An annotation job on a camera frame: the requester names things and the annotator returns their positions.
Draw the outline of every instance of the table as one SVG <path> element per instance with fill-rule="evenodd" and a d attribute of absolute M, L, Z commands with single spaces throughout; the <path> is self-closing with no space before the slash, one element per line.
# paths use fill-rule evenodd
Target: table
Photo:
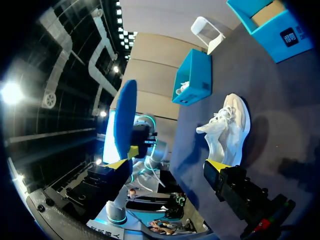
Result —
<path fill-rule="evenodd" d="M 269 197 L 296 202 L 284 224 L 296 224 L 310 209 L 319 189 L 320 61 L 314 50 L 275 64 L 241 24 L 213 51 L 212 95 L 181 106 L 170 171 L 212 230 L 223 240 L 239 239 L 247 226 L 216 198 L 204 178 L 209 155 L 206 124 L 223 107 L 226 95 L 243 97 L 251 131 L 241 166 Z"/>

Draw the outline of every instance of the shoe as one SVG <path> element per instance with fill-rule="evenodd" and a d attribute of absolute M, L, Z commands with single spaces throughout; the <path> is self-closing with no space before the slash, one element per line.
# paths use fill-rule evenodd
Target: shoe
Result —
<path fill-rule="evenodd" d="M 182 86 L 180 88 L 175 90 L 175 93 L 178 95 L 181 94 L 184 90 L 186 90 L 187 87 L 189 87 L 189 81 L 183 82 L 183 83 L 181 83 L 181 85 Z"/>
<path fill-rule="evenodd" d="M 206 133 L 204 139 L 209 146 L 209 156 L 207 159 L 214 160 L 218 163 L 222 163 L 225 158 L 223 146 L 219 142 L 219 138 L 225 129 L 228 129 L 229 123 L 233 121 L 232 108 L 226 106 L 219 110 L 218 113 L 213 114 L 213 118 L 210 119 L 206 125 L 196 128 L 198 134 Z"/>
<path fill-rule="evenodd" d="M 250 127 L 250 116 L 245 103 L 232 93 L 226 96 L 223 108 L 214 114 L 208 124 L 197 127 L 196 132 L 207 133 L 204 138 L 209 146 L 208 159 L 235 166 L 241 162 L 242 147 Z"/>
<path fill-rule="evenodd" d="M 250 116 L 244 101 L 236 94 L 226 96 L 223 108 L 231 108 L 232 120 L 228 128 L 220 135 L 219 142 L 224 149 L 223 164 L 229 166 L 240 165 L 242 148 L 249 134 L 251 123 Z"/>

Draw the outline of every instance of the ceiling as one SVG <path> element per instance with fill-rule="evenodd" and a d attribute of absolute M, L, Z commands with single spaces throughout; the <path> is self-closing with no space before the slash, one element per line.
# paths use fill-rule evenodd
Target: ceiling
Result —
<path fill-rule="evenodd" d="M 92 115 L 99 83 L 88 71 L 102 39 L 91 15 L 95 9 L 104 12 L 102 23 L 118 56 L 113 61 L 104 48 L 95 67 L 116 90 L 121 86 L 121 73 L 131 52 L 131 47 L 126 49 L 121 44 L 118 30 L 123 25 L 117 22 L 121 18 L 117 15 L 121 9 L 117 1 L 55 0 L 51 7 L 72 39 L 72 54 L 55 90 L 56 104 L 52 109 L 42 107 L 48 79 L 63 48 L 39 20 L 21 41 L 3 79 L 4 85 L 14 83 L 23 94 L 22 101 L 4 106 L 6 150 L 17 170 L 25 175 L 27 185 L 33 187 L 48 186 L 80 163 L 92 161 L 97 133 L 106 132 L 108 118 Z M 99 109 L 107 112 L 113 98 L 102 89 L 97 98 Z"/>

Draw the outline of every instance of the blue box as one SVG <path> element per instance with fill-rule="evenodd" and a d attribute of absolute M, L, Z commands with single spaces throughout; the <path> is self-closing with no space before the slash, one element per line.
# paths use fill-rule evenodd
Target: blue box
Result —
<path fill-rule="evenodd" d="M 272 0 L 227 1 L 250 35 L 264 47 L 276 63 L 311 49 L 311 40 L 285 6 L 284 11 L 260 26 L 253 21 L 252 17 L 271 3 L 282 4 Z"/>
<path fill-rule="evenodd" d="M 211 56 L 196 49 L 191 49 L 175 75 L 172 102 L 191 105 L 211 94 L 212 86 Z M 189 86 L 176 94 L 182 83 L 189 81 Z"/>

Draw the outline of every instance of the pipe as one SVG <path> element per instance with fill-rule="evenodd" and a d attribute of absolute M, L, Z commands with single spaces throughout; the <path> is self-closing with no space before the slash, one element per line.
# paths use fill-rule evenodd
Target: pipe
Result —
<path fill-rule="evenodd" d="M 110 45 L 110 41 L 107 38 L 107 32 L 105 30 L 104 24 L 101 19 L 101 15 L 99 14 L 99 10 L 95 9 L 92 12 L 92 18 L 94 20 L 94 23 L 96 25 L 96 28 L 98 29 L 101 41 L 96 46 L 88 64 L 88 71 L 89 75 L 97 82 L 99 83 L 105 90 L 107 90 L 113 97 L 116 96 L 117 90 L 112 86 L 112 84 L 105 78 L 105 76 L 96 68 L 96 63 L 98 58 L 101 55 L 101 52 L 104 48 L 108 51 L 110 57 L 112 60 L 117 59 L 117 55 L 114 53 L 112 46 Z"/>
<path fill-rule="evenodd" d="M 40 23 L 48 31 L 48 33 L 54 38 L 54 40 L 62 47 L 62 51 L 57 58 L 49 79 L 46 83 L 44 90 L 44 96 L 42 100 L 42 107 L 46 109 L 52 109 L 56 104 L 56 89 L 66 62 L 72 52 L 72 39 L 64 26 L 59 21 L 52 7 L 50 7 L 40 18 Z"/>

